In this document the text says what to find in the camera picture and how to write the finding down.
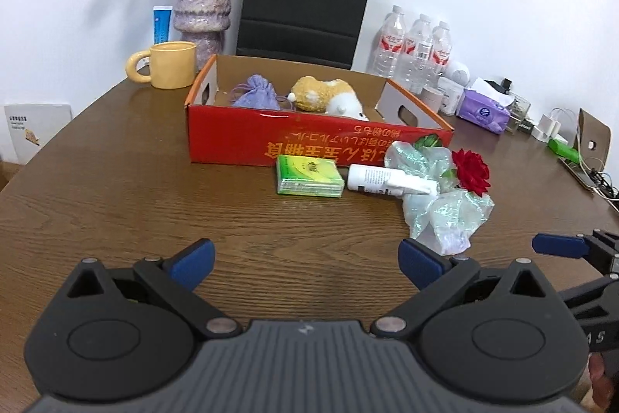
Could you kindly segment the red artificial rose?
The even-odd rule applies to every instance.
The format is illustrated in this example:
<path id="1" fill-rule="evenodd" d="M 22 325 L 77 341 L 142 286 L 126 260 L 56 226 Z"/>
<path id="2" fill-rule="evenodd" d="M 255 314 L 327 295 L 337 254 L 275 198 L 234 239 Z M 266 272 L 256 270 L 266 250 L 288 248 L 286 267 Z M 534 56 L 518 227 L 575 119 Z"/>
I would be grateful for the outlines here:
<path id="1" fill-rule="evenodd" d="M 453 151 L 452 162 L 462 189 L 479 197 L 489 191 L 490 169 L 479 153 L 464 149 Z"/>

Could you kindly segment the white spray bottle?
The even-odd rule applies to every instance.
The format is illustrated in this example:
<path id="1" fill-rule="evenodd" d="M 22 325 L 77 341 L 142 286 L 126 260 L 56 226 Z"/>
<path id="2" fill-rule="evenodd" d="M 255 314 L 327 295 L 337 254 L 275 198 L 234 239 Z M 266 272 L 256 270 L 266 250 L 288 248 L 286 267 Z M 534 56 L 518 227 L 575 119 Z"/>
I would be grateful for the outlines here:
<path id="1" fill-rule="evenodd" d="M 431 179 L 410 175 L 398 169 L 351 165 L 346 186 L 349 191 L 401 197 L 439 195 L 439 184 Z"/>

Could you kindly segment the green tissue packet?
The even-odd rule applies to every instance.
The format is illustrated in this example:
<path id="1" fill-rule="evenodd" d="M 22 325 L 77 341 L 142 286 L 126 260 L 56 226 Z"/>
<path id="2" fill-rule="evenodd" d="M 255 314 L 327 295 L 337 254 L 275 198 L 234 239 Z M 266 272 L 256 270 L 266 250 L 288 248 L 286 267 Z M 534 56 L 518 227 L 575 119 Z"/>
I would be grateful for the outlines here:
<path id="1" fill-rule="evenodd" d="M 344 190 L 344 179 L 330 159 L 279 155 L 276 174 L 280 195 L 340 198 Z"/>

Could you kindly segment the purple woven drawstring pouch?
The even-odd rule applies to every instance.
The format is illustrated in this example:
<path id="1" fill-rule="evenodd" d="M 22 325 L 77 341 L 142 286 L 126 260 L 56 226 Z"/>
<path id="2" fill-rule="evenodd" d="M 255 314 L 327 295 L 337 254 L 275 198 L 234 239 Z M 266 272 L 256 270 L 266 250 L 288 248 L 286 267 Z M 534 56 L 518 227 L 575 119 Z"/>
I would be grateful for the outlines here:
<path id="1" fill-rule="evenodd" d="M 273 84 L 261 74 L 253 74 L 230 92 L 230 105 L 236 108 L 284 111 L 291 102 L 276 92 Z"/>

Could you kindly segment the crumpled clear plastic wrap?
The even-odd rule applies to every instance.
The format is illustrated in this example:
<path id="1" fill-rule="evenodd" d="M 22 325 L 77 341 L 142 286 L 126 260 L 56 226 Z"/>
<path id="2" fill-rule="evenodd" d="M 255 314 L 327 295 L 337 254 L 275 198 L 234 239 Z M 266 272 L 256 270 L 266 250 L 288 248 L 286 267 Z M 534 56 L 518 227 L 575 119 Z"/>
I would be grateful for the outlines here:
<path id="1" fill-rule="evenodd" d="M 393 142 L 384 164 L 404 173 L 392 184 L 403 191 L 410 237 L 441 256 L 456 256 L 469 249 L 471 236 L 494 209 L 490 169 L 482 155 Z"/>

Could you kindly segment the small glass jar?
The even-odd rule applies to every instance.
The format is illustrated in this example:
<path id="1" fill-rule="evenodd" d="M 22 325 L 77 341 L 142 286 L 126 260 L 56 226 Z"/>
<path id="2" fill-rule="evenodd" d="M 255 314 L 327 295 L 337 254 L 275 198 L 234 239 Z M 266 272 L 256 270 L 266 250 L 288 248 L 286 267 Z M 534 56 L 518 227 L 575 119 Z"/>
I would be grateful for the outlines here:
<path id="1" fill-rule="evenodd" d="M 513 94 L 513 102 L 508 105 L 510 118 L 507 125 L 507 130 L 514 133 L 520 124 L 526 119 L 531 104 L 519 95 Z"/>

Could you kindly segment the pink round container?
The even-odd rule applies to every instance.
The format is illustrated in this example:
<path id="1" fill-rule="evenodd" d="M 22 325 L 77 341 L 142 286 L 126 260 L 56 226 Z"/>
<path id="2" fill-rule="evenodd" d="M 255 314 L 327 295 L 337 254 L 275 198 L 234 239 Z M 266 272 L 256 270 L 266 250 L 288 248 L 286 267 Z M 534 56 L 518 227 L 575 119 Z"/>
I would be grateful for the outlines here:
<path id="1" fill-rule="evenodd" d="M 442 107 L 444 92 L 438 88 L 424 86 L 419 98 L 431 111 L 438 113 Z"/>

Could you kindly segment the white jar with lid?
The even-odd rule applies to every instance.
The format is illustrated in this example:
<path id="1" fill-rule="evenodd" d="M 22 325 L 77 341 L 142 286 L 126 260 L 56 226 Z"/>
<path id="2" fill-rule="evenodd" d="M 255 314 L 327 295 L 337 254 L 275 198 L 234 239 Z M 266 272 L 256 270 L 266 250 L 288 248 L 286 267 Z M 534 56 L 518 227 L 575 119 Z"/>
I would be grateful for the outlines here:
<path id="1" fill-rule="evenodd" d="M 440 77 L 438 80 L 438 89 L 443 92 L 442 104 L 439 111 L 443 114 L 452 117 L 457 113 L 458 104 L 464 95 L 465 88 L 454 82 L 448 77 Z"/>

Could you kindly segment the middle water bottle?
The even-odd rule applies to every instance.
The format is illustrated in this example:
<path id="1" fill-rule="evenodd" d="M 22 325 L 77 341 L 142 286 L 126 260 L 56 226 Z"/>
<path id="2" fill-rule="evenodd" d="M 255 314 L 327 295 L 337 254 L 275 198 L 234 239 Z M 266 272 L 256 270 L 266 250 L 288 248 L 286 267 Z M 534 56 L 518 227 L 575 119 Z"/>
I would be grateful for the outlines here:
<path id="1" fill-rule="evenodd" d="M 405 34 L 403 49 L 395 67 L 395 80 L 413 94 L 419 94 L 427 81 L 432 43 L 430 18 L 420 14 Z"/>

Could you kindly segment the water bottle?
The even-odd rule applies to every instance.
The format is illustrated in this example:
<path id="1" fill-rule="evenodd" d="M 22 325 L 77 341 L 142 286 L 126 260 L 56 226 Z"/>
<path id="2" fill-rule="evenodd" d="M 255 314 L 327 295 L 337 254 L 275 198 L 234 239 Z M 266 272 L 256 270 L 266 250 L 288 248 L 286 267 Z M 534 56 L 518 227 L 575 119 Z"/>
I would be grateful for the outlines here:
<path id="1" fill-rule="evenodd" d="M 385 79 L 393 78 L 406 31 L 404 11 L 401 6 L 393 5 L 378 32 L 378 41 L 369 65 L 370 74 Z"/>
<path id="2" fill-rule="evenodd" d="M 441 21 L 438 26 L 432 29 L 432 46 L 428 61 L 428 84 L 435 86 L 438 84 L 439 77 L 446 70 L 452 52 L 452 39 L 450 26 L 447 22 Z"/>
<path id="3" fill-rule="evenodd" d="M 413 94 L 419 94 L 427 81 L 432 43 L 430 18 L 420 14 L 405 34 L 403 49 L 395 67 L 395 80 Z"/>

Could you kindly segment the white round speaker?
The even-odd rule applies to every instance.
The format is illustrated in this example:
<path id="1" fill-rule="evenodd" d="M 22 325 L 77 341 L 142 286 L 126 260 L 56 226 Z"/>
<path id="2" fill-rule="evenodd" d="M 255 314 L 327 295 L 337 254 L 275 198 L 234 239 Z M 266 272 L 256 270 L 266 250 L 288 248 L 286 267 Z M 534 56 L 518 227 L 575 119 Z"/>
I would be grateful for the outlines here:
<path id="1" fill-rule="evenodd" d="M 444 77 L 460 86 L 467 87 L 470 82 L 470 70 L 463 63 L 450 61 L 444 70 Z"/>

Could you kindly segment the yellow white plush toy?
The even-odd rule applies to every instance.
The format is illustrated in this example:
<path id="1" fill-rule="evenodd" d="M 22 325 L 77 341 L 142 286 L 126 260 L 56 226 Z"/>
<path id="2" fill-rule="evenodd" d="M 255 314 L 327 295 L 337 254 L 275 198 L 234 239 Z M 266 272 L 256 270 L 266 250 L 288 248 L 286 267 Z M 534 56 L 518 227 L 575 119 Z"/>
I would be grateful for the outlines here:
<path id="1" fill-rule="evenodd" d="M 354 88 L 344 80 L 319 81 L 308 75 L 296 81 L 287 99 L 297 110 L 367 122 Z"/>

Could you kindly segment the white box on floor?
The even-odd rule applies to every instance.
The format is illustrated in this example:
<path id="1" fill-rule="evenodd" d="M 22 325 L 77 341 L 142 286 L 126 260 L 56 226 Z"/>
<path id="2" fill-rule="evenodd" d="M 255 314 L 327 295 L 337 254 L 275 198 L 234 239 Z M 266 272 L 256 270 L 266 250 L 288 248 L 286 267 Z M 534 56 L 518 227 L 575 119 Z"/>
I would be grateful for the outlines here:
<path id="1" fill-rule="evenodd" d="M 68 104 L 10 104 L 4 111 L 21 165 L 29 163 L 72 120 Z"/>

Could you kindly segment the left water bottle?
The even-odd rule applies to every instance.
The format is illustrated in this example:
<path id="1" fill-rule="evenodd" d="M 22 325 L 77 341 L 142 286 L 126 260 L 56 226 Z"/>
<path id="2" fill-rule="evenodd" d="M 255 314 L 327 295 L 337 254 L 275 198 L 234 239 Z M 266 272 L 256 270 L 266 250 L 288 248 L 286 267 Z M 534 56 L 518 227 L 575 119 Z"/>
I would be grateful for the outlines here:
<path id="1" fill-rule="evenodd" d="M 378 32 L 378 41 L 369 65 L 370 74 L 385 79 L 393 78 L 406 31 L 404 11 L 401 6 L 393 5 Z"/>

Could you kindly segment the purple mottled ceramic vase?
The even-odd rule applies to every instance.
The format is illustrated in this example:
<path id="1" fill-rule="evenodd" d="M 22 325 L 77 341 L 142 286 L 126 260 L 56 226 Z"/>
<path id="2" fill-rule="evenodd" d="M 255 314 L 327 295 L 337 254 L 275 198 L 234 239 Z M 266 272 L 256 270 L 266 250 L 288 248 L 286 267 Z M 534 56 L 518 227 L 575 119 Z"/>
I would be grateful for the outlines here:
<path id="1" fill-rule="evenodd" d="M 176 0 L 173 25 L 183 41 L 196 45 L 196 69 L 224 51 L 232 0 Z"/>

